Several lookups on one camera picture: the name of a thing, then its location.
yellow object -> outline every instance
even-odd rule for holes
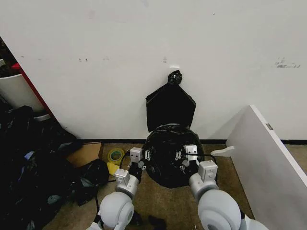
[[[107,160],[112,164],[119,165],[124,155],[124,150],[120,148],[111,149],[110,152],[107,154]]]
[[[114,175],[116,170],[119,169],[118,165],[112,164],[110,162],[107,162],[106,165],[107,165],[107,169],[109,169],[109,174],[110,175]]]

black garbage bag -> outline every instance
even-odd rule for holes
[[[14,186],[4,188],[1,217],[5,225],[13,223],[15,229],[41,229],[54,218],[79,178],[67,160],[48,151],[33,152],[24,161],[16,181],[7,169]]]
[[[76,188],[76,201],[79,206],[92,200],[97,195],[100,185],[105,185],[109,179],[107,165],[101,159],[96,159],[84,166],[75,169],[79,176]]]
[[[189,128],[196,104],[179,86],[181,81],[180,71],[174,71],[167,84],[146,97],[147,127],[152,132],[142,150],[150,153],[150,161],[142,160],[149,176],[168,188],[188,185],[190,176],[197,172],[196,161],[183,164],[187,161],[185,145],[196,145],[198,155],[203,155],[197,134]],[[180,159],[175,159],[177,152],[182,153]]]
[[[32,148],[35,131],[33,111],[29,106],[2,111],[0,116],[0,147],[9,152],[25,152]]]
[[[65,157],[82,144],[49,119],[36,122],[30,107],[0,110],[0,150],[4,229],[42,229],[75,194],[79,205],[96,195],[108,181],[102,160],[75,169]]]
[[[189,178],[194,174],[195,168],[181,169],[182,162],[187,160],[185,145],[196,145],[198,155],[203,155],[203,148],[199,137],[188,127],[179,124],[168,124],[158,127],[147,138],[142,151],[150,152],[150,161],[146,161],[146,170],[149,176],[167,188],[177,188],[189,184]],[[181,159],[176,153],[181,152]]]
[[[78,205],[92,200],[100,185],[108,182],[104,161],[96,159],[74,168],[66,159],[43,150],[33,152],[20,170],[14,188],[4,188],[1,212],[4,226],[15,229],[42,229],[74,194]]]
[[[149,132],[170,123],[191,127],[196,104],[179,86],[181,80],[180,71],[174,71],[168,76],[167,84],[146,97]]]

white wall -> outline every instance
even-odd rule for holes
[[[305,0],[3,0],[0,36],[81,138],[146,138],[145,97],[179,65],[201,139],[227,138],[247,104],[280,138],[307,139],[306,9]]]

black baseboard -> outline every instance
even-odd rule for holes
[[[307,145],[307,140],[281,140],[284,145]]]
[[[101,142],[101,143],[128,143],[144,144],[146,139],[81,139],[82,143]],[[226,139],[201,139],[202,144],[223,145]],[[307,145],[307,140],[281,140],[284,145]]]
[[[81,139],[82,143],[101,142],[101,143],[128,143],[144,144],[146,139]],[[225,144],[225,139],[206,139],[201,140],[202,144]]]
[[[101,143],[128,143],[144,144],[146,139],[81,139],[82,143],[101,142]]]

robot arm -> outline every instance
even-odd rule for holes
[[[100,205],[101,220],[114,230],[124,230],[130,223],[134,213],[132,200],[141,182],[142,169],[145,169],[139,164],[142,159],[140,148],[132,148],[130,158],[129,171],[117,169],[114,173],[117,182],[116,192],[107,195]]]
[[[190,177],[195,201],[198,203],[198,216],[205,230],[268,230],[260,222],[248,218],[237,202],[226,192],[219,190],[215,177],[217,165],[213,161],[199,163],[198,173]]]

